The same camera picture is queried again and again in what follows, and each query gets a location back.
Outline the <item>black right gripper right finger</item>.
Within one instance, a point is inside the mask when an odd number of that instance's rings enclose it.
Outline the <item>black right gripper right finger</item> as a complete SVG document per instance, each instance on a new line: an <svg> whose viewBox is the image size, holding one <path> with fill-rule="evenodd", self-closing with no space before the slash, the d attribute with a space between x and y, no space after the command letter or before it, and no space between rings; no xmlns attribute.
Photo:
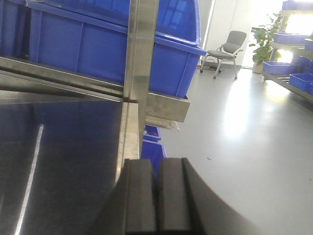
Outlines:
<svg viewBox="0 0 313 235"><path fill-rule="evenodd" d="M225 203L186 159L163 159L157 179L160 235L257 235L259 229Z"/></svg>

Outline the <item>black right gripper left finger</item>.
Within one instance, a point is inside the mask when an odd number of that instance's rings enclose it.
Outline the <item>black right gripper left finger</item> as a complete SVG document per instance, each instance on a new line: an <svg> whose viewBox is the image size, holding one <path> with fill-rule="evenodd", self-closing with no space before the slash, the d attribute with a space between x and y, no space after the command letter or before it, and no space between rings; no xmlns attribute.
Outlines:
<svg viewBox="0 0 313 235"><path fill-rule="evenodd" d="M90 233L154 235L157 222L153 191L151 161L126 159L117 184L90 227Z"/></svg>

